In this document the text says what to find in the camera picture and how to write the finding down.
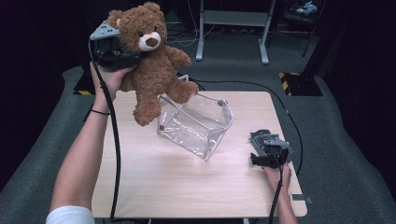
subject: teddy bear's ear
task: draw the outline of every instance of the teddy bear's ear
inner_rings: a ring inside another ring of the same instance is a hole
[[[147,2],[147,3],[145,3],[144,7],[150,9],[151,11],[153,11],[153,12],[155,12],[155,13],[158,13],[158,12],[161,11],[160,6],[158,6],[157,4],[152,3],[152,2]]]
[[[120,10],[111,10],[108,14],[107,23],[114,28],[118,28],[120,26],[122,13],[123,12]]]

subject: brown fur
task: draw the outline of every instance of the brown fur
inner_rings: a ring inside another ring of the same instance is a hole
[[[120,30],[120,41],[127,51],[142,51],[138,46],[139,33],[156,31],[161,37],[161,45],[145,52],[148,55],[134,71],[125,75],[121,83],[122,91],[136,90],[134,119],[138,124],[145,126],[161,115],[158,95],[166,93],[176,103],[185,104],[192,94],[198,92],[196,83],[183,82],[177,78],[175,67],[188,67],[191,59],[184,51],[164,44],[166,24],[158,5],[146,3],[123,12],[113,10],[107,22]]]

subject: light wood surface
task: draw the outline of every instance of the light wood surface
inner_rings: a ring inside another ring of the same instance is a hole
[[[269,93],[264,91],[202,91],[225,99],[233,125],[216,151],[204,161],[157,134],[157,121],[141,127],[133,110],[134,91],[119,92],[114,103],[120,133],[121,178],[116,217],[268,217],[274,194],[265,172],[251,165],[249,134],[259,129],[284,139]],[[289,192],[301,189],[293,170]],[[95,217],[109,217],[116,174],[111,120],[92,200]],[[307,213],[304,202],[292,202],[297,217]]]

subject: teddy bear's foot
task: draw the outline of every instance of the teddy bear's foot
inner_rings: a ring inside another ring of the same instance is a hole
[[[178,80],[178,83],[170,88],[166,94],[178,104],[186,104],[193,94],[198,92],[198,85],[195,82],[183,82]]]
[[[140,126],[146,126],[161,115],[161,107],[157,101],[137,104],[134,110],[134,119]]]

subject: clear plastic bag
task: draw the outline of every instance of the clear plastic bag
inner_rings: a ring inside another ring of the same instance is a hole
[[[208,161],[222,136],[233,124],[233,114],[223,99],[200,93],[179,105],[161,95],[162,113],[157,133]]]

